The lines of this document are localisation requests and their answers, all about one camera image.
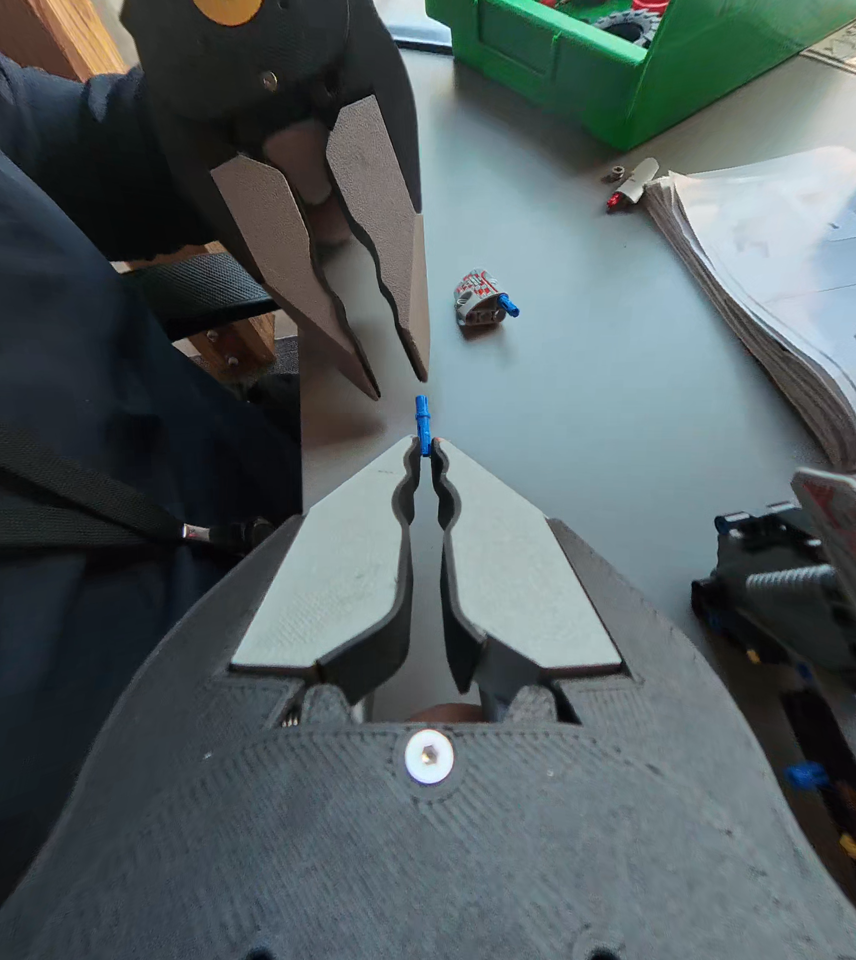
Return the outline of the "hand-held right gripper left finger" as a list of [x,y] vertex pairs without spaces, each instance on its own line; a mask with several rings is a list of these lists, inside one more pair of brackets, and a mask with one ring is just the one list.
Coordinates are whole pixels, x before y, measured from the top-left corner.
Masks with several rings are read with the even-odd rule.
[[401,438],[303,517],[230,661],[367,699],[410,650],[421,445]]

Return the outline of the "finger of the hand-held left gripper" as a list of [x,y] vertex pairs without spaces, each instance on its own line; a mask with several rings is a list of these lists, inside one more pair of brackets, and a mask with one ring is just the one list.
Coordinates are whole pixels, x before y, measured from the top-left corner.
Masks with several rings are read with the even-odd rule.
[[211,176],[266,291],[301,339],[377,401],[377,379],[340,298],[319,268],[313,235],[285,173],[240,154],[214,168]]
[[375,94],[340,109],[325,159],[352,232],[372,257],[410,366],[426,383],[432,327],[423,215],[410,197]]

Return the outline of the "person's left forearm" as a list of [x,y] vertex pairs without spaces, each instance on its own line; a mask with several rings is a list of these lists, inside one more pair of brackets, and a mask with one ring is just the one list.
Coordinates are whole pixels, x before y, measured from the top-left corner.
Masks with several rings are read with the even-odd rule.
[[0,151],[111,261],[217,239],[172,173],[141,66],[80,82],[0,52]]

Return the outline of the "black lego vehicle model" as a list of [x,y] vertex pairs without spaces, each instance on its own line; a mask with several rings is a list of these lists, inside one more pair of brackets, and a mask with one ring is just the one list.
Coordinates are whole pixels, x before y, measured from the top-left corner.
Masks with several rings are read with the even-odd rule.
[[856,474],[802,469],[792,487],[794,501],[715,518],[691,608],[752,663],[794,671],[777,694],[798,753],[782,781],[819,798],[856,877]]

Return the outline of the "lego instruction booklet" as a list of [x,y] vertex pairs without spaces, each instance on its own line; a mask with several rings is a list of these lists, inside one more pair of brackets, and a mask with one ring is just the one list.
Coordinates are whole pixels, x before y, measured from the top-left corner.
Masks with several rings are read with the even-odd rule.
[[669,173],[643,203],[827,461],[856,471],[856,152]]

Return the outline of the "wooden furniture panel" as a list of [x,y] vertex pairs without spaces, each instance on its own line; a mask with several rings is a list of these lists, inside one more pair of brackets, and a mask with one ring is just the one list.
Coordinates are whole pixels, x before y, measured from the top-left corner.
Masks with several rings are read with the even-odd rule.
[[21,66],[84,82],[137,62],[122,2],[0,1],[0,51]]

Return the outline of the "green plastic bin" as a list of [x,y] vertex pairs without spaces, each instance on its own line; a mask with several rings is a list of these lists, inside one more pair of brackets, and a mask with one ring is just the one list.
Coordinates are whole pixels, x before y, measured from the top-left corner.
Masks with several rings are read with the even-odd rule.
[[856,1],[671,1],[644,48],[595,22],[632,2],[428,1],[455,59],[626,151],[856,20]]

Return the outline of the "small black lego tire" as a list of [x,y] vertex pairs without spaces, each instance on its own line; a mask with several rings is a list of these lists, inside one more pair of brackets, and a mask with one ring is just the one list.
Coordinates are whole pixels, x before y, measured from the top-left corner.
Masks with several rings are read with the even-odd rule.
[[647,50],[661,23],[661,16],[646,8],[614,11],[591,25],[603,33]]

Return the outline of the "person's left hand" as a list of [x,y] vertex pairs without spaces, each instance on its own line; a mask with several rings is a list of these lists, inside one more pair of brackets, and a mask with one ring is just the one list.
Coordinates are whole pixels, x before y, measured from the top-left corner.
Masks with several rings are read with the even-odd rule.
[[322,265],[349,245],[353,234],[326,162],[328,128],[306,118],[278,129],[265,138],[266,162],[286,176],[301,203]]

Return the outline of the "grey red-printed lego piece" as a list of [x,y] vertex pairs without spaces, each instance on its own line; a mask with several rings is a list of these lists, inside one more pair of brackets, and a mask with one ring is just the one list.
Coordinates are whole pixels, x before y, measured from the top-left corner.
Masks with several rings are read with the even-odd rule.
[[520,316],[518,306],[488,270],[470,270],[458,283],[454,299],[456,320],[464,330],[491,328],[506,317]]

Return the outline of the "white lego piece red pin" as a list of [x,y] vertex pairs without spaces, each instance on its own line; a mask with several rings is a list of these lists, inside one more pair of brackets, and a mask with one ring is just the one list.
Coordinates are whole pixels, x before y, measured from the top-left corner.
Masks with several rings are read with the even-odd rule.
[[625,179],[614,184],[614,189],[605,203],[605,212],[612,214],[633,208],[643,196],[646,186],[656,178],[659,167],[654,157],[646,157],[633,170],[626,171]]

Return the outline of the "black flat device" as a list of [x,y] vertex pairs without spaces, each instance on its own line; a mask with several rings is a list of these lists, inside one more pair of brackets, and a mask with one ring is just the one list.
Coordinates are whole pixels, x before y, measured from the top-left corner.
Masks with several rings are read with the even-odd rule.
[[452,56],[450,29],[434,20],[418,22],[390,22],[387,30],[395,45],[406,51],[424,52],[438,56]]

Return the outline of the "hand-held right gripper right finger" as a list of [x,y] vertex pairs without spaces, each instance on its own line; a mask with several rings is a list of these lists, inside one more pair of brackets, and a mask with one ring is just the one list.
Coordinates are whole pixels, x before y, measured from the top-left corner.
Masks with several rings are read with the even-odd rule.
[[549,519],[451,442],[431,464],[448,666],[499,722],[527,687],[621,676],[625,663]]

